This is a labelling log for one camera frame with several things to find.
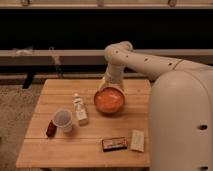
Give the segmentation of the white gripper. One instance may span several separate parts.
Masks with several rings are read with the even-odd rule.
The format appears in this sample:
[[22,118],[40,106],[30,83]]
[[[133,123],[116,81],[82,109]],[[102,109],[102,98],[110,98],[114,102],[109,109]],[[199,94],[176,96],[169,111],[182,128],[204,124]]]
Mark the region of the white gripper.
[[123,80],[118,78],[113,79],[112,77],[104,75],[98,86],[98,90],[102,91],[104,88],[107,87],[113,87],[119,90],[123,90]]

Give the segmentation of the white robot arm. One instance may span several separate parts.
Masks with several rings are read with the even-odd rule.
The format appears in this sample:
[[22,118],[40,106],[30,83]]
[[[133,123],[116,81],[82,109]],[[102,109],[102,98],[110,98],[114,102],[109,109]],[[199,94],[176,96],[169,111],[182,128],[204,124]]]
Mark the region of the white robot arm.
[[107,46],[102,86],[121,84],[126,67],[154,82],[149,98],[150,171],[213,171],[213,67]]

